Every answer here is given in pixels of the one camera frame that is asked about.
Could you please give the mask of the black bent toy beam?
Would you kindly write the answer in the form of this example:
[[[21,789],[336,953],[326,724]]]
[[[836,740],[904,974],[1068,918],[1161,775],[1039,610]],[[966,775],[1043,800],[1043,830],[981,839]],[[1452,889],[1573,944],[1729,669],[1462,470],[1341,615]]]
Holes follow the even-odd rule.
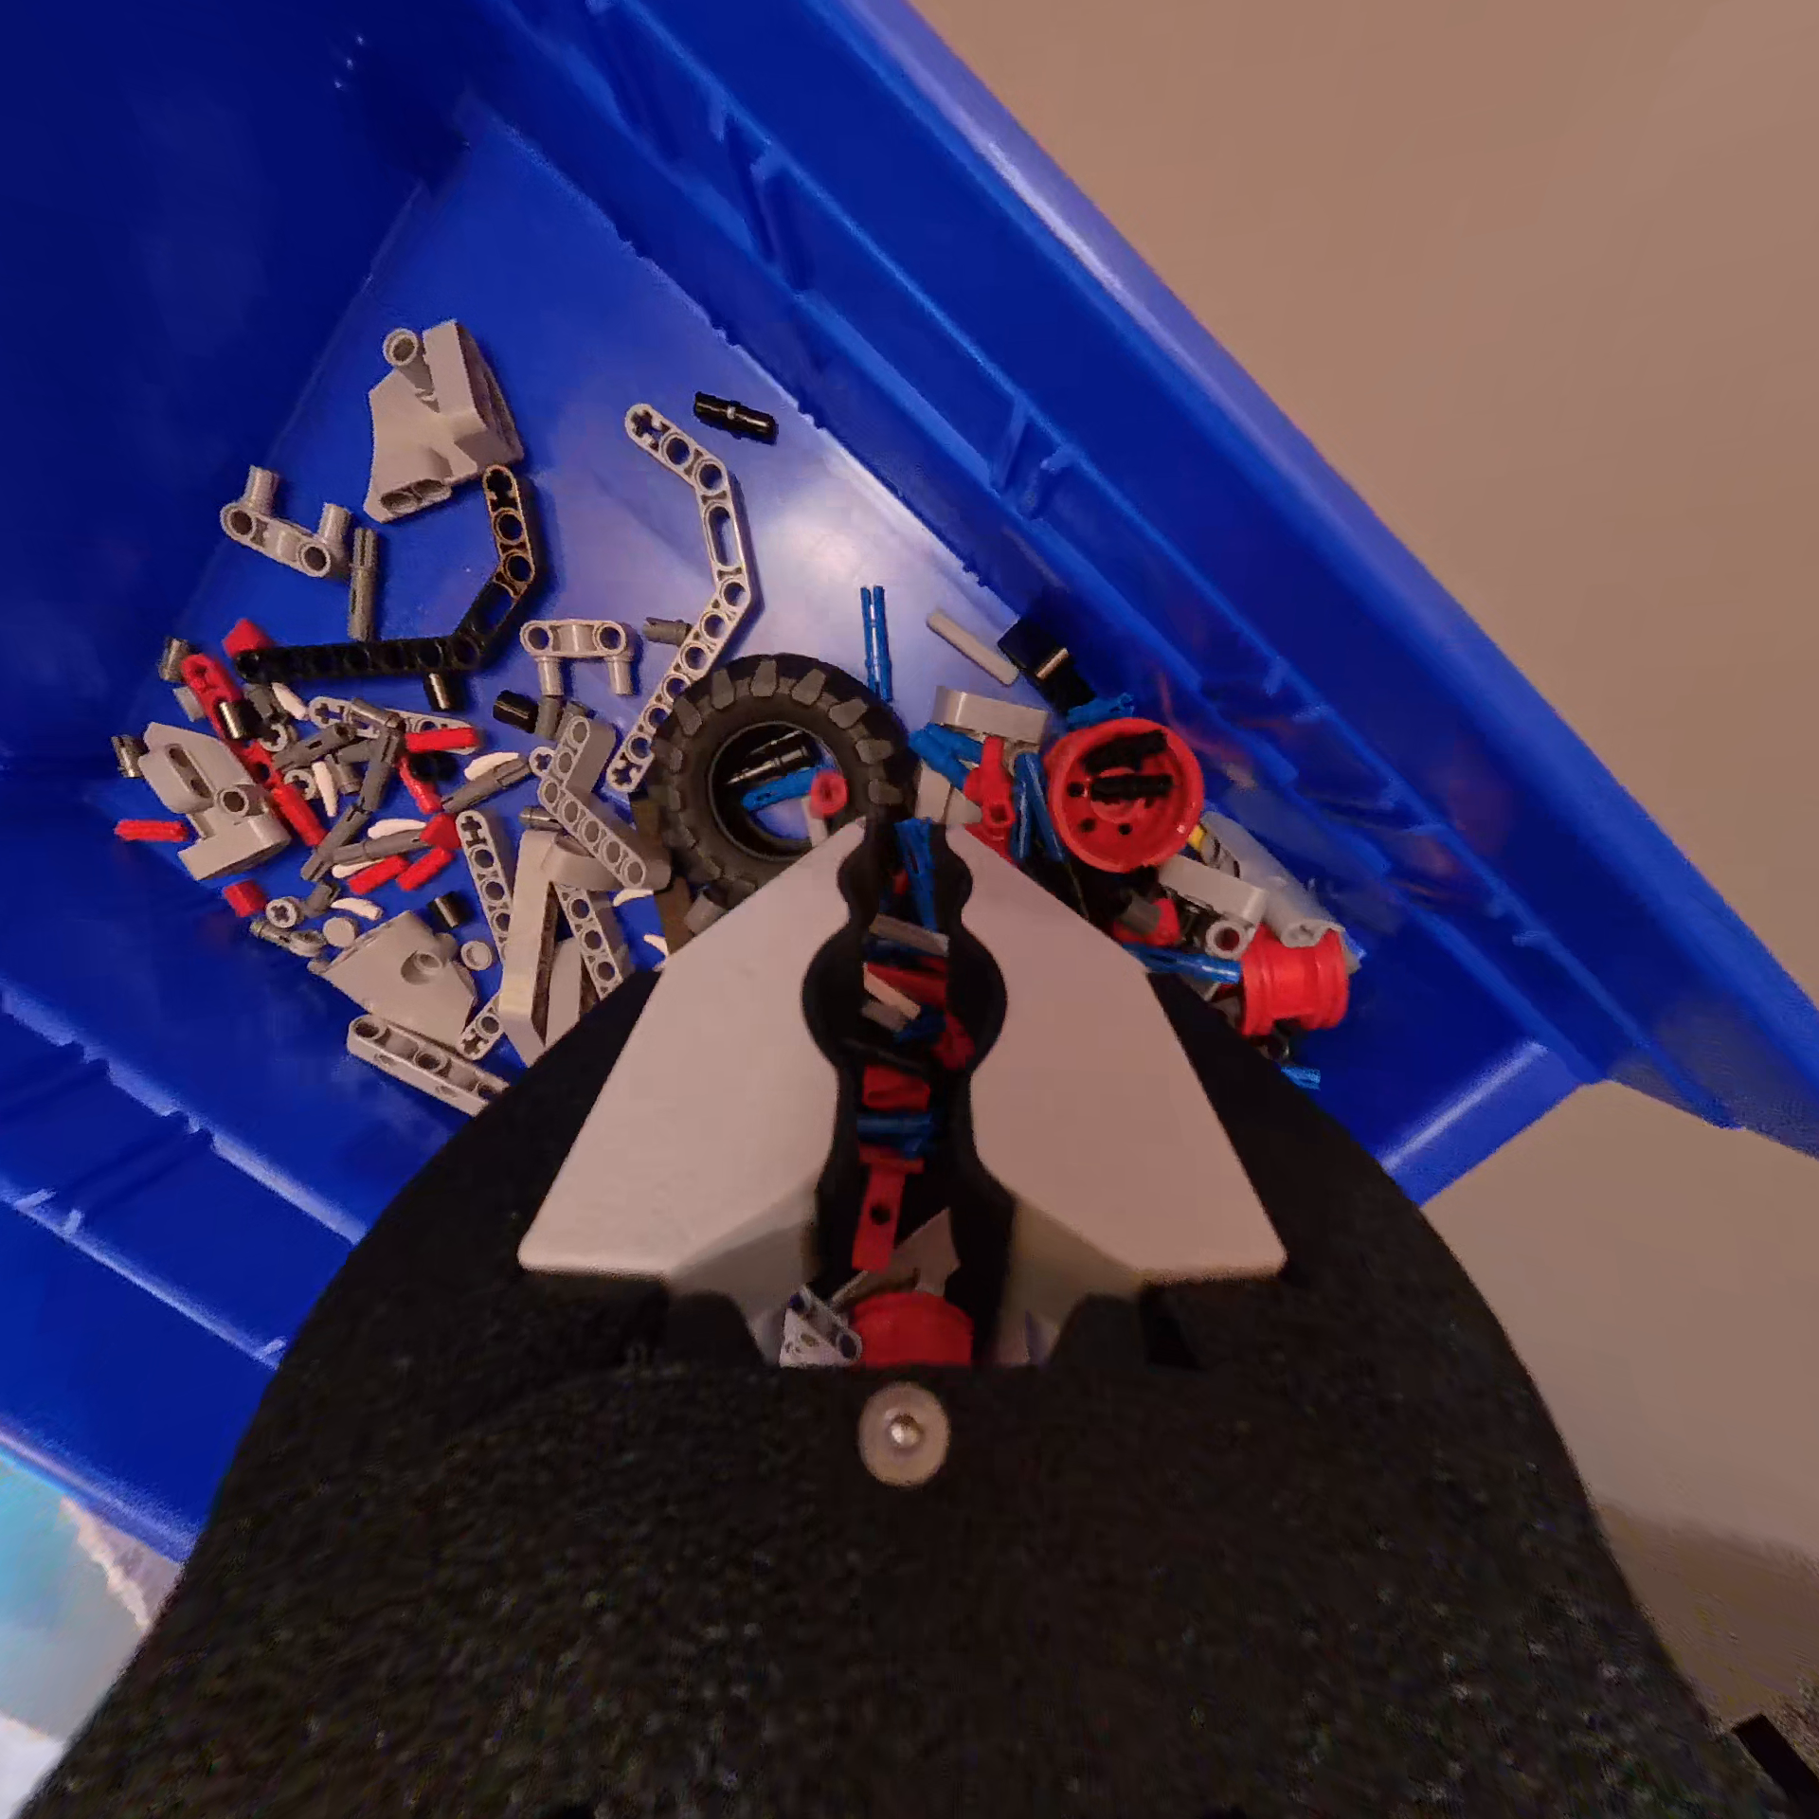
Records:
[[[254,647],[235,657],[241,683],[273,688],[370,677],[443,683],[488,669],[515,613],[537,591],[539,516],[512,465],[491,463],[480,481],[497,563],[453,631],[413,640]]]

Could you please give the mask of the light blue printed sheet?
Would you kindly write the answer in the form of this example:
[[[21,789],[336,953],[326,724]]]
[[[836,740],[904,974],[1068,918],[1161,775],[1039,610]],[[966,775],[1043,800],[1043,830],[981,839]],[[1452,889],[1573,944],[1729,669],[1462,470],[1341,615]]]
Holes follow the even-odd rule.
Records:
[[[85,1729],[177,1574],[177,1561],[2,1459],[2,1814]]]

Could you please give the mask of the black toy tyre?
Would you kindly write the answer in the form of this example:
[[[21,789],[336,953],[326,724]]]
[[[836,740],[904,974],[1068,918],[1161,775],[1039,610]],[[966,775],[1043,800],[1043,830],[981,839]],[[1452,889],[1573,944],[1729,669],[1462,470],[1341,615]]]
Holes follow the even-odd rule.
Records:
[[[747,654],[690,685],[652,745],[645,798],[689,887],[736,908],[811,850],[747,811],[736,773],[772,747],[807,745],[850,789],[834,828],[910,814],[919,762],[895,709],[805,654]]]

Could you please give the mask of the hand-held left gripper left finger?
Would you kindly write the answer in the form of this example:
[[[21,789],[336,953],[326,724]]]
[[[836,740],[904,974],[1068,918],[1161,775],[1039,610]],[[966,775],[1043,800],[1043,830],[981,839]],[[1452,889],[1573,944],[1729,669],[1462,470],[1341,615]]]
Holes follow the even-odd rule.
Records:
[[[524,1269],[731,1301],[807,1282],[838,1080],[804,986],[850,924],[838,874],[864,835],[830,835],[660,969],[518,1247]]]

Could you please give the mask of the red toy wheel hub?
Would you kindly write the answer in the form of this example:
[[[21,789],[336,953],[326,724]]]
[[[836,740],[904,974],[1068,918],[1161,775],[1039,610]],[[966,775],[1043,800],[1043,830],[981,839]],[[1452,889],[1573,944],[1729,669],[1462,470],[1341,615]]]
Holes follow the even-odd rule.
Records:
[[[1154,720],[1105,720],[1066,734],[1043,775],[1063,850],[1098,874],[1164,866],[1189,844],[1206,805],[1197,758]]]
[[[886,1288],[859,1300],[850,1326],[857,1364],[872,1373],[910,1369],[969,1369],[974,1362],[974,1326],[961,1307],[920,1288]]]
[[[1325,932],[1310,946],[1287,946],[1263,928],[1241,957],[1241,1010],[1236,1028],[1261,1040],[1279,1025],[1330,1031],[1350,1017],[1350,946],[1341,929]]]

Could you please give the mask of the blue plastic storage bin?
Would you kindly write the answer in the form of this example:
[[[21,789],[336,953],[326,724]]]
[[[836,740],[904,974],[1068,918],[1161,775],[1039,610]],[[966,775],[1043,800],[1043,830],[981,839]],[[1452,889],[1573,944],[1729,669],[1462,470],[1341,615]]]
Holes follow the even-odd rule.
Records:
[[[700,610],[623,433],[726,393],[752,653],[901,713],[947,604],[1089,688],[1363,944],[1318,1101],[1428,1199],[1615,1080],[1814,1154],[1814,1010],[1650,817],[901,5],[4,5],[4,1455],[186,1556],[307,1307],[453,1133],[242,932],[114,736],[177,636],[326,644],[236,548],[364,495],[381,338],[503,382],[543,604]]]

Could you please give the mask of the pile of small toy parts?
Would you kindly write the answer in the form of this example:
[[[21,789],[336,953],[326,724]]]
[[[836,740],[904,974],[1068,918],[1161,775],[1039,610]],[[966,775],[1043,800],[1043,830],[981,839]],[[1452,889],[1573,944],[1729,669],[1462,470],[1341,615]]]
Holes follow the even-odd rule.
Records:
[[[634,404],[728,463],[728,435],[660,404]],[[488,669],[443,683],[245,685],[235,658],[254,647],[453,631],[497,563],[480,478],[389,525],[367,516],[351,525],[349,512],[330,507],[313,530],[280,512],[280,475],[254,468],[218,513],[224,533],[297,572],[347,579],[349,631],[326,644],[317,633],[241,623],[218,651],[171,644],[173,721],[114,740],[123,777],[145,784],[162,809],[151,822],[120,824],[120,839],[171,842],[196,882],[224,889],[255,941],[351,1001],[354,1058],[461,1114],[488,1114],[504,1096],[500,1061],[543,1059],[582,1012],[622,1008],[640,979],[648,999],[637,1022],[660,969],[747,901],[721,908],[675,868],[645,777],[629,800],[604,789],[609,762],[712,591],[690,490],[623,435],[670,476],[673,503],[697,525],[703,587],[685,619],[634,631],[598,613],[567,562],[580,554],[574,538],[562,541],[556,563],[562,606],[549,608],[555,495],[529,478],[524,451],[513,470],[537,513],[537,591]],[[778,654],[750,646],[767,595],[746,500],[742,522],[758,608],[714,669]],[[1204,813],[1189,844],[1159,868],[1115,876],[1075,860],[1051,818],[1043,761],[1066,734],[1138,713],[1092,705],[1054,720],[1015,697],[940,692],[932,721],[906,724],[877,586],[859,590],[856,615],[864,674],[796,654],[850,671],[895,709],[917,758],[908,817],[932,832],[977,832],[1132,953],[1161,981],[1157,992],[1192,1058],[1206,1028],[1243,1037],[1241,957],[1263,928],[1298,948],[1338,929],[1288,896],[1264,852]],[[834,818],[850,789],[807,745],[772,747],[734,784],[750,786],[742,804],[763,828],[805,835],[811,850],[847,828]],[[899,822],[866,824],[859,852],[838,874],[850,924],[815,956],[804,986],[811,1035],[838,1080],[807,1282],[785,1301],[731,1301],[659,1280],[549,1279],[522,1268],[535,1282],[660,1288],[670,1305],[697,1297],[712,1312],[741,1315],[779,1364],[838,1371],[859,1366],[850,1326],[859,1300],[920,1288],[961,1307],[953,1297],[961,1262],[949,1222],[949,1127],[974,1044],[949,1005],[943,909],[940,933],[930,933],[904,890]],[[1304,1031],[1287,1022],[1243,1040],[1275,1061],[1287,1035]],[[1267,1212],[1287,1245],[1275,1280],[1189,1286],[1290,1280],[1283,1222]],[[1086,1300],[1069,1316],[1098,1301],[1118,1300]],[[999,1352],[974,1352],[972,1364],[1035,1361],[1054,1338],[1030,1316],[1006,1328]]]

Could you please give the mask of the grey angular toy panel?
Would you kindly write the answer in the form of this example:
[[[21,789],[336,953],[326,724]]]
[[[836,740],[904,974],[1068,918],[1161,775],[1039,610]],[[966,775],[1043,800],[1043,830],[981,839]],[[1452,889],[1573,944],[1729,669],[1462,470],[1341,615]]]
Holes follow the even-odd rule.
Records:
[[[510,404],[461,322],[392,329],[381,354],[389,371],[370,387],[369,520],[435,509],[488,468],[524,462]]]

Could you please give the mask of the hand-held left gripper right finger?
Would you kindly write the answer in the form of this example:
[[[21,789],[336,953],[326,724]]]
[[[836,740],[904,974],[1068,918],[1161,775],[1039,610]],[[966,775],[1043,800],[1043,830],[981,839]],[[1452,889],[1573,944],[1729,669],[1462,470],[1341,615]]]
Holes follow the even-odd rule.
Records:
[[[951,1111],[953,1297],[972,1350],[1086,1300],[1272,1282],[1287,1245],[1159,979],[972,830],[930,836],[949,1005],[974,1044]]]

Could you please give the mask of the long grey bent beam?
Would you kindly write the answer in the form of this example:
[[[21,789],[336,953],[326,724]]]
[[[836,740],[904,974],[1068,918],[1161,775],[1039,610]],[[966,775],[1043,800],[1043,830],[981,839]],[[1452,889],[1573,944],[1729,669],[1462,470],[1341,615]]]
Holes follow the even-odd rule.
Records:
[[[746,546],[741,492],[726,460],[648,404],[634,404],[623,428],[634,446],[690,490],[712,570],[709,604],[689,627],[667,671],[652,685],[607,767],[604,789],[629,800],[652,767],[655,740],[675,716],[675,701],[710,677],[741,623],[758,608],[758,582]]]

